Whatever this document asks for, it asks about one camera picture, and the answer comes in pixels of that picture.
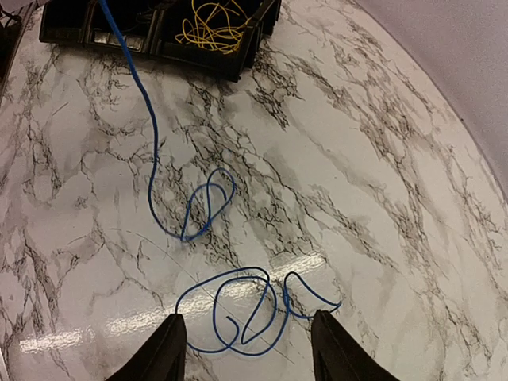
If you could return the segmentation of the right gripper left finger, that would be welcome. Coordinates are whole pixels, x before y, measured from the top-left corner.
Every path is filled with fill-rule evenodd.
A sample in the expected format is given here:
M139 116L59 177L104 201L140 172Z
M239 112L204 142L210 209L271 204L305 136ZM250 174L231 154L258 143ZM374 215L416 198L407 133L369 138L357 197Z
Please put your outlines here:
M107 381L182 381L186 345L187 329L182 314L170 314Z

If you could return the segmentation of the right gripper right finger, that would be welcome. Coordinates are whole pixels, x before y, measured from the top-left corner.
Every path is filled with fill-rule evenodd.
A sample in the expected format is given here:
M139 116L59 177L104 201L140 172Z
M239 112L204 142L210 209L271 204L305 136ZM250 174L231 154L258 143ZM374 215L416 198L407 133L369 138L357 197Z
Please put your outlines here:
M398 380L377 364L329 311L314 314L311 344L316 381Z

